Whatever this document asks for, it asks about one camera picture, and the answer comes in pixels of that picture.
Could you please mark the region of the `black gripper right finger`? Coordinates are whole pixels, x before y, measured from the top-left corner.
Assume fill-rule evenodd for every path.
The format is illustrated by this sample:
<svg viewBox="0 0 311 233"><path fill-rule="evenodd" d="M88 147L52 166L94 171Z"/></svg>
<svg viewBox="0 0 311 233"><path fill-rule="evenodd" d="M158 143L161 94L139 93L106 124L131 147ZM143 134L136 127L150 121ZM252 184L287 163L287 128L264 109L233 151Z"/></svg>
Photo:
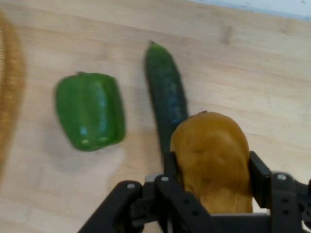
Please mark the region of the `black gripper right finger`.
<svg viewBox="0 0 311 233"><path fill-rule="evenodd" d="M270 233L305 233L311 227L311 185L286 172L272 172L250 151L249 171L253 196L260 208L270 211Z"/></svg>

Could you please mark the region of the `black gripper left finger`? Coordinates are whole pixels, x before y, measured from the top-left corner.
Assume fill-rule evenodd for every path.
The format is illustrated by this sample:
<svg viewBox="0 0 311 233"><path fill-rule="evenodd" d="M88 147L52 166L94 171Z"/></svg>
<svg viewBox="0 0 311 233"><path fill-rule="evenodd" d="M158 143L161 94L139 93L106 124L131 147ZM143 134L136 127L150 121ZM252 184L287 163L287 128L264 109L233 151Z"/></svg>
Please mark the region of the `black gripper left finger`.
<svg viewBox="0 0 311 233"><path fill-rule="evenodd" d="M164 174L144 184L119 182L86 223L81 233L141 233L157 222L165 233L222 233L223 229L190 192L177 182L174 153L164 157Z"/></svg>

